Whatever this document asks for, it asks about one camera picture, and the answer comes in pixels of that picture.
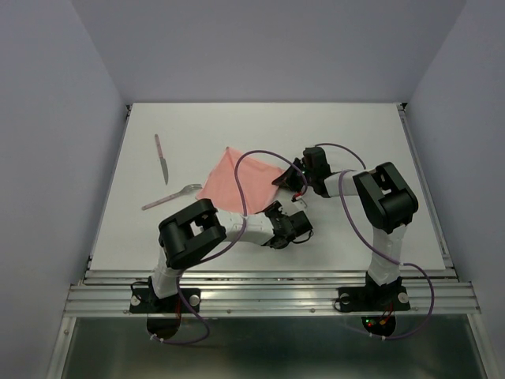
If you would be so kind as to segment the pink cloth napkin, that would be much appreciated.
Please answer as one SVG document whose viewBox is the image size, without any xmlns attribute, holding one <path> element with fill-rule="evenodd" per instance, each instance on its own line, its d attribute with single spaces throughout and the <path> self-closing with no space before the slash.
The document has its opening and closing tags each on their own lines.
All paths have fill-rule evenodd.
<svg viewBox="0 0 505 379">
<path fill-rule="evenodd" d="M 227 147 L 220 161 L 212 169 L 196 199 L 210 199 L 213 205 L 228 212 L 243 213 L 243 206 L 234 176 L 237 161 L 243 155 Z M 263 211 L 275 198 L 278 187 L 271 182 L 283 170 L 251 156 L 245 157 L 238 168 L 238 179 L 245 197 L 248 214 Z"/>
</svg>

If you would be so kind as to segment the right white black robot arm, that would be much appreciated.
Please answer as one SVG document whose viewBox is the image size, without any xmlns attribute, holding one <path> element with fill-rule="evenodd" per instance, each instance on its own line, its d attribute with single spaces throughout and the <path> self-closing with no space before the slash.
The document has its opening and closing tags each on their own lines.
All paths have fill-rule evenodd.
<svg viewBox="0 0 505 379">
<path fill-rule="evenodd" d="M 273 180 L 273 185 L 300 193 L 304 186 L 323 198 L 338 197 L 358 238 L 372 251 L 367 280 L 363 289 L 368 306 L 380 308 L 391 300 L 393 284 L 400 278 L 402 240 L 413 215 L 418 211 L 416 195 L 392 162 L 360 171 L 333 171 L 322 144 L 306 148 L 303 157 Z M 372 242 L 366 241 L 352 220 L 346 205 L 348 196 L 356 196 L 372 226 Z"/>
</svg>

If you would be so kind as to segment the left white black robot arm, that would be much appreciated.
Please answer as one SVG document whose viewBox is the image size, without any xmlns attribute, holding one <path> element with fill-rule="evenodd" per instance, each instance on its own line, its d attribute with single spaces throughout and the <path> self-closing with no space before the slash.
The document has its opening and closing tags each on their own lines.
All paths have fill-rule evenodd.
<svg viewBox="0 0 505 379">
<path fill-rule="evenodd" d="M 159 259 L 149 277 L 148 301 L 159 311 L 169 310 L 178 293 L 176 279 L 187 269 L 204 263 L 206 256 L 226 242 L 286 248 L 302 235 L 312 234 L 303 211 L 288 216 L 275 201 L 262 212 L 243 216 L 216 208 L 203 199 L 183 208 L 159 224 Z"/>
</svg>

